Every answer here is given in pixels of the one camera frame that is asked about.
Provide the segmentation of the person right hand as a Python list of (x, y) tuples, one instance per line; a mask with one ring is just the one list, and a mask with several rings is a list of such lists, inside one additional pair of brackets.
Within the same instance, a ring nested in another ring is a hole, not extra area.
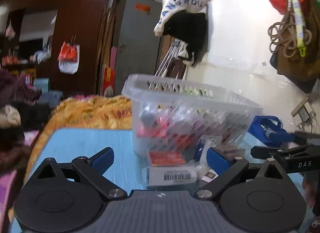
[(304, 195), (305, 195), (305, 200), (310, 208), (313, 208), (315, 202), (316, 202), (316, 197), (313, 192), (313, 187), (310, 182), (306, 178), (303, 178), (302, 181), (302, 188), (304, 190)]

